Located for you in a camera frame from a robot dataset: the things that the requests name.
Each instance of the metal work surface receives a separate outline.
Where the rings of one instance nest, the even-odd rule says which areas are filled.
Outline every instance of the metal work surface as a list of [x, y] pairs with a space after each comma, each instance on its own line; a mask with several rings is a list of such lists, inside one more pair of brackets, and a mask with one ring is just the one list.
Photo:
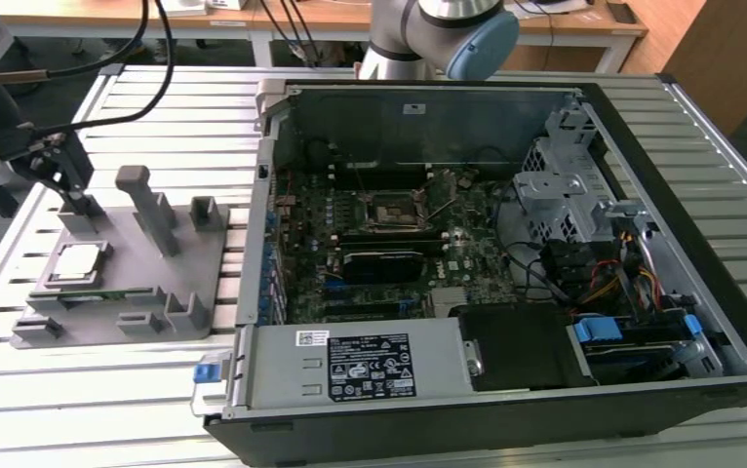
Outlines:
[[[162, 68], [132, 66], [99, 77], [78, 118], [123, 115], [156, 92]], [[120, 166], [144, 164], [150, 185], [174, 205], [212, 195], [230, 205], [212, 335], [199, 341], [18, 350], [8, 343], [62, 229], [60, 199], [36, 187], [0, 246], [0, 465], [242, 466], [191, 414], [192, 367], [234, 342], [242, 246], [258, 133], [256, 81], [350, 78], [346, 70], [180, 68], [160, 106], [142, 122], [84, 131], [96, 172], [90, 193], [130, 206], [114, 187]], [[643, 76], [518, 73], [515, 81], [597, 81], [747, 293], [747, 166], [678, 92]], [[634, 192], [622, 171], [629, 195]], [[342, 466], [499, 467], [747, 464], [747, 408], [701, 416], [658, 436], [621, 441], [442, 454]]]

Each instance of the blue latch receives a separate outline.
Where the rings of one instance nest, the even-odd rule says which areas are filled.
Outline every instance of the blue latch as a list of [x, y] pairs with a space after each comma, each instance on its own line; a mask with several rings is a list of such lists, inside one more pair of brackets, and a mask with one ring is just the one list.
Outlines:
[[573, 329], [581, 343], [622, 339], [622, 331], [614, 317], [586, 317]]
[[202, 363], [194, 367], [194, 383], [214, 383], [222, 378], [220, 364]]
[[686, 317], [683, 317], [683, 322], [686, 323], [686, 327], [689, 327], [689, 331], [693, 336], [698, 336], [703, 332], [701, 321], [694, 314], [686, 315]]

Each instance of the desk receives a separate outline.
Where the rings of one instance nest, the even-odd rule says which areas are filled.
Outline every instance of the desk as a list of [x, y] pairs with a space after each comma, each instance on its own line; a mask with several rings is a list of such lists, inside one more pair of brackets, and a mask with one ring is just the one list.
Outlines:
[[[281, 0], [266, 0], [272, 16], [287, 21]], [[334, 0], [307, 0], [298, 4], [317, 41], [367, 41], [371, 9], [365, 5], [338, 3]], [[637, 38], [649, 29], [642, 23], [622, 24], [614, 21], [605, 0], [595, 6], [569, 15], [554, 15], [555, 47], [598, 47], [606, 53], [597, 66], [599, 73], [617, 73], [631, 51]], [[282, 36], [262, 8], [252, 18], [251, 41], [258, 66], [272, 66], [270, 41]], [[521, 22], [518, 45], [550, 46], [551, 26], [547, 18], [525, 19]]]
[[[212, 10], [203, 17], [168, 18], [179, 39], [248, 39], [259, 2], [244, 10]], [[139, 0], [0, 0], [0, 19], [15, 36], [131, 38], [139, 25]], [[146, 37], [164, 38], [151, 4]]]
[[[62, 200], [42, 185], [0, 244], [0, 466], [243, 468], [191, 415], [192, 367], [203, 353], [232, 347], [234, 304], [248, 222], [255, 88], [264, 78], [350, 79], [349, 69], [179, 67], [143, 122], [90, 129], [82, 143], [95, 173], [88, 193], [104, 207], [130, 206], [114, 185], [124, 164], [151, 169], [151, 188], [174, 205], [211, 195], [232, 208], [215, 306], [214, 333], [196, 341], [19, 350], [7, 342], [26, 297], [59, 239]], [[495, 80], [549, 81], [553, 74], [501, 74]], [[651, 75], [563, 74], [595, 82], [614, 101], [686, 210], [747, 294], [747, 165], [677, 87]], [[148, 102], [163, 67], [128, 66], [99, 76], [76, 120], [124, 115]], [[614, 176], [630, 181], [615, 159]], [[705, 414], [650, 437], [477, 450], [382, 462], [369, 468], [617, 468], [747, 466], [747, 408]]]
[[[266, 0], [272, 15], [287, 22], [281, 0]], [[322, 41], [369, 40], [371, 10], [333, 0], [309, 0], [299, 4], [314, 38]], [[0, 0], [0, 19], [16, 36], [30, 37], [119, 37], [134, 36], [139, 22], [138, 0]], [[164, 37], [156, 10], [151, 9], [147, 37]], [[214, 10], [204, 17], [171, 19], [179, 39], [247, 39], [252, 43], [255, 64], [272, 66], [270, 43], [282, 36], [260, 7], [251, 0], [244, 10]], [[614, 21], [603, 0], [582, 12], [554, 16], [557, 47], [598, 47], [606, 53], [598, 72], [618, 72], [634, 41], [647, 28], [642, 24]], [[551, 28], [547, 18], [521, 23], [519, 45], [550, 46]]]

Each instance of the table leg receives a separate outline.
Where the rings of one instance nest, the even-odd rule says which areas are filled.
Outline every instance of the table leg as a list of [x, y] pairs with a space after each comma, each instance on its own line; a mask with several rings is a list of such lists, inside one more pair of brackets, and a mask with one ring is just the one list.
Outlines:
[[599, 65], [597, 65], [597, 73], [619, 73], [635, 40], [637, 37], [634, 36], [614, 37], [611, 46], [603, 54], [603, 59], [599, 61]]
[[252, 54], [255, 55], [255, 66], [262, 68], [272, 68], [272, 32], [250, 31], [248, 40], [252, 43]]

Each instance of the circuit board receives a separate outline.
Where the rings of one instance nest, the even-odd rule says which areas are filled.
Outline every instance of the circuit board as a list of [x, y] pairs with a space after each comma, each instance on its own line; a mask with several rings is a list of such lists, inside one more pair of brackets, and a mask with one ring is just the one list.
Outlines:
[[[276, 205], [286, 323], [434, 317], [427, 299], [438, 288], [462, 287], [469, 304], [515, 301], [493, 226], [497, 180], [481, 180], [477, 171], [454, 168], [430, 169], [426, 182], [411, 190], [341, 190], [330, 175], [306, 173], [287, 173], [278, 186], [283, 187]], [[351, 234], [399, 236], [403, 232], [435, 233], [442, 238], [441, 253], [417, 255], [419, 275], [411, 281], [386, 284], [346, 281], [347, 260], [371, 253], [341, 249], [338, 238]], [[365, 305], [370, 313], [337, 314], [355, 305]]]

